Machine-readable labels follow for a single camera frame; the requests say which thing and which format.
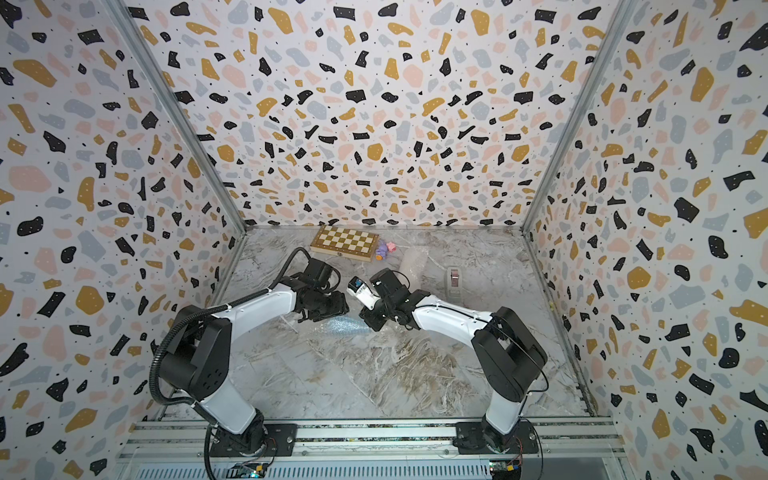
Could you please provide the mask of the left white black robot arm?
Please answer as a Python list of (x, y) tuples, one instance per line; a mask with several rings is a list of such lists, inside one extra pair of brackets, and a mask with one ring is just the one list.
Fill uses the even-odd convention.
[(349, 311), (338, 290), (341, 274), (319, 259), (302, 254), (307, 265), (289, 275), (285, 262), (266, 288), (214, 307), (182, 309), (154, 350), (148, 389), (163, 406), (188, 405), (208, 422), (208, 438), (235, 454), (261, 454), (276, 445), (268, 438), (264, 415), (230, 379), (235, 340), (268, 321), (291, 313), (318, 322)]

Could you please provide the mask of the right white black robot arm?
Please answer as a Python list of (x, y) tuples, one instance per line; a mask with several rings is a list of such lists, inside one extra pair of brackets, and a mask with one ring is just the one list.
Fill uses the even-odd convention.
[(385, 268), (370, 283), (353, 277), (347, 291), (362, 305), (360, 317), (374, 331), (386, 322), (439, 333), (471, 347), (492, 389), (477, 434), (457, 438), (456, 446), (506, 453), (522, 441), (515, 432), (531, 386), (545, 378), (548, 357), (515, 311), (477, 311), (451, 304), (425, 290), (411, 291)]

